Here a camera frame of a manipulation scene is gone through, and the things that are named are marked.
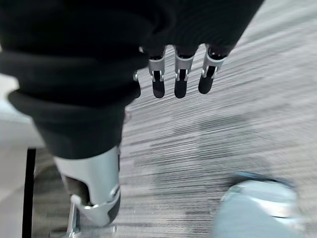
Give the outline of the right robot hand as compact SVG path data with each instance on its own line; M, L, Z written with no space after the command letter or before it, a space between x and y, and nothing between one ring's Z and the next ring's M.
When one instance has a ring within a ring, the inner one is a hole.
M10 103L32 118L75 206L106 226L120 206L119 146L125 108L147 67L162 98L165 48L175 49L177 98L194 55L206 53L199 91L214 77L260 0L3 0L0 71L17 79Z

